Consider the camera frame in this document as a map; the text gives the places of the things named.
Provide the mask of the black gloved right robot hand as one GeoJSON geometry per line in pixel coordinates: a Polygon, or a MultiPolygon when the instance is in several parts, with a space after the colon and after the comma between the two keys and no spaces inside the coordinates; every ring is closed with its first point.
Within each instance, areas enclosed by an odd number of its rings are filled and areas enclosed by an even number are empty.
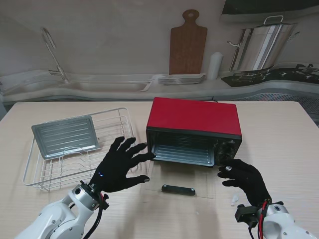
{"type": "Polygon", "coordinates": [[[225,179],[225,187],[238,187],[246,194],[251,206],[262,206],[265,201],[272,202],[263,177],[254,166],[240,159],[223,159],[220,161],[218,177],[225,179]]]}

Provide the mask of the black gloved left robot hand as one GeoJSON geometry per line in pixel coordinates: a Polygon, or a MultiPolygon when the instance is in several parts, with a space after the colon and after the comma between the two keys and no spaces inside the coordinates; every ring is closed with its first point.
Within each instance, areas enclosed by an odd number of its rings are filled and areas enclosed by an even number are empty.
{"type": "Polygon", "coordinates": [[[156,156],[152,152],[141,154],[140,152],[147,147],[147,144],[140,143],[132,146],[135,141],[134,137],[125,139],[121,136],[111,144],[89,183],[94,186],[96,191],[118,192],[150,180],[146,175],[127,177],[131,168],[156,156]]]}

